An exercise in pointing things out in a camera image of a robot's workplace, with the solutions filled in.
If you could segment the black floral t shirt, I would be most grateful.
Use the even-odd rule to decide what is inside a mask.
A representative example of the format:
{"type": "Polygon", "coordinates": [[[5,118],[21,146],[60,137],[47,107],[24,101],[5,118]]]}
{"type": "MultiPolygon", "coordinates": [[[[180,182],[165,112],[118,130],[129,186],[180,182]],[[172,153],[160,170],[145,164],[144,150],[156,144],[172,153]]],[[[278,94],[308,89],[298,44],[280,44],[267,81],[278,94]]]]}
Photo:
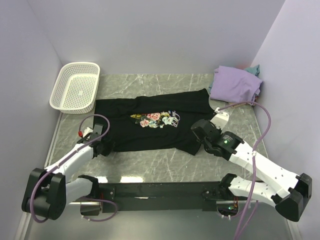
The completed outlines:
{"type": "Polygon", "coordinates": [[[105,125],[102,116],[110,122],[109,131],[101,140],[103,156],[111,152],[171,148],[195,155],[201,144],[191,127],[214,115],[205,88],[136,98],[99,99],[94,112],[94,124],[105,125]]]}

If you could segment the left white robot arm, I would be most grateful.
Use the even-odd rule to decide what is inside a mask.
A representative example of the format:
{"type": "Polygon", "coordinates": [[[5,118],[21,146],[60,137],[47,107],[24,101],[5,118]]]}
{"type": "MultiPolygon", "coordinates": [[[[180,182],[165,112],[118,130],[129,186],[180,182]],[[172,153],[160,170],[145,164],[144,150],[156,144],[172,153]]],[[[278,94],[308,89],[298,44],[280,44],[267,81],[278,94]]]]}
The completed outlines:
{"type": "Polygon", "coordinates": [[[46,168],[31,171],[24,192],[21,209],[30,213],[37,223],[58,219],[67,204],[84,198],[103,202],[99,180],[80,175],[71,181],[72,175],[85,163],[101,153],[101,139],[108,133],[110,124],[95,124],[93,131],[63,158],[46,168]]]}

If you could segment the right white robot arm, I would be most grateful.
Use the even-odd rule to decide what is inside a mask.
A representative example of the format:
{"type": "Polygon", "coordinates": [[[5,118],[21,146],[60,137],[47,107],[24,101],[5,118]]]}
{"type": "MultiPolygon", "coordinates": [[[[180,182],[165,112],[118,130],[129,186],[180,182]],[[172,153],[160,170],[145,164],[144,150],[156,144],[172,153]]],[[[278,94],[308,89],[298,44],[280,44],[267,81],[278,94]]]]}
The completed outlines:
{"type": "Polygon", "coordinates": [[[254,183],[228,173],[219,183],[222,198],[247,197],[266,203],[284,218],[298,222],[312,196],[312,178],[288,171],[275,164],[232,132],[222,132],[213,123],[201,119],[191,127],[204,150],[250,171],[260,179],[254,183]]]}

